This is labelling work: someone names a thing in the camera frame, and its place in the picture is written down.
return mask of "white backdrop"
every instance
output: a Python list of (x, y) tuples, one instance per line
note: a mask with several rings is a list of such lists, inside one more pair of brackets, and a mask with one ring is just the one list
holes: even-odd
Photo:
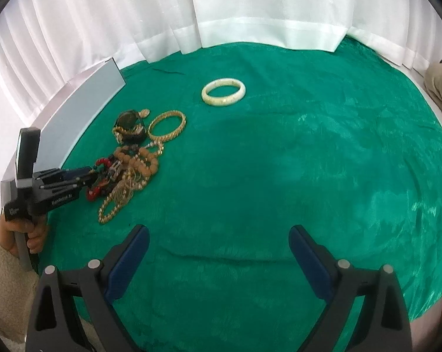
[(334, 51), (346, 34), (421, 74), (442, 58), (428, 0), (11, 0), (0, 15), (0, 175), (18, 129), (108, 57), (122, 68), (237, 41)]

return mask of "jewelry pile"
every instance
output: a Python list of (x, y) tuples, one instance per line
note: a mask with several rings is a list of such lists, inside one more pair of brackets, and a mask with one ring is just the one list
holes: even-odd
[[(121, 114), (112, 129), (119, 144), (129, 140), (139, 140), (145, 138), (146, 135), (152, 141), (144, 147), (140, 147), (137, 143), (117, 147), (108, 157), (96, 160), (93, 169), (99, 174), (99, 178), (91, 188), (87, 189), (86, 198), (94, 201), (99, 196), (106, 196), (98, 212), (98, 221), (101, 224), (112, 220), (119, 210), (129, 203), (135, 190), (143, 190), (147, 186), (151, 177), (159, 170), (158, 158), (164, 151), (164, 143), (179, 136), (187, 123), (182, 112), (167, 111), (157, 116), (146, 130), (141, 119), (149, 115), (149, 110), (140, 112), (130, 110), (125, 111), (123, 115), (126, 121), (122, 120)], [(179, 127), (163, 136), (155, 136), (151, 133), (157, 123), (171, 116), (180, 117), (182, 121)], [(119, 122), (122, 124), (125, 122), (125, 128), (117, 126)], [(154, 147), (157, 147), (157, 150), (150, 152), (150, 149)], [(108, 214), (104, 214), (112, 201), (115, 204), (114, 207)]]

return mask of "green cloth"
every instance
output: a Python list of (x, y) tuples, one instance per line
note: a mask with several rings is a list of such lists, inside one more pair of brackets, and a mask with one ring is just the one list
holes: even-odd
[[(122, 73), (126, 86), (66, 167), (115, 149), (121, 111), (149, 108), (149, 124), (181, 110), (187, 126), (108, 224), (97, 222), (102, 200), (84, 194), (54, 211), (41, 265), (82, 267), (146, 225), (149, 251), (115, 303), (141, 347), (296, 351), (324, 308), (288, 248), (296, 224), (357, 267), (393, 265), (411, 319), (440, 298), (442, 128), (414, 84), (374, 51), (349, 38), (335, 53), (233, 43)], [(243, 81), (245, 98), (206, 105), (201, 89), (222, 77)], [(177, 125), (167, 120), (156, 134)]]

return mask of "human hand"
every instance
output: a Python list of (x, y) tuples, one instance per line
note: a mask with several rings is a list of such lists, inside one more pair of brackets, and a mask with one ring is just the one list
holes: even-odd
[(38, 254), (44, 247), (48, 235), (47, 215), (40, 216), (37, 224), (25, 219), (6, 221), (4, 214), (0, 217), (0, 246), (9, 251), (15, 257), (19, 256), (18, 246), (14, 238), (14, 232), (27, 233), (29, 240), (27, 247), (31, 254)]

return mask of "gold chain bracelet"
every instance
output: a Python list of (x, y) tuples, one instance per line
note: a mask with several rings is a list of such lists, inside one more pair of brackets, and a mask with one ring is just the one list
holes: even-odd
[[(182, 119), (182, 122), (180, 123), (179, 127), (177, 127), (174, 131), (172, 131), (166, 135), (156, 136), (151, 133), (152, 129), (154, 128), (154, 126), (156, 124), (158, 124), (160, 121), (163, 121), (164, 119), (167, 119), (171, 116), (178, 116), (180, 119)], [(155, 119), (149, 125), (148, 131), (147, 131), (148, 137), (154, 141), (163, 142), (163, 143), (168, 142), (172, 139), (175, 139), (177, 136), (179, 136), (180, 133), (185, 128), (186, 124), (187, 124), (187, 118), (185, 117), (185, 114), (183, 112), (180, 112), (177, 110), (164, 112), (163, 114), (156, 116)]]

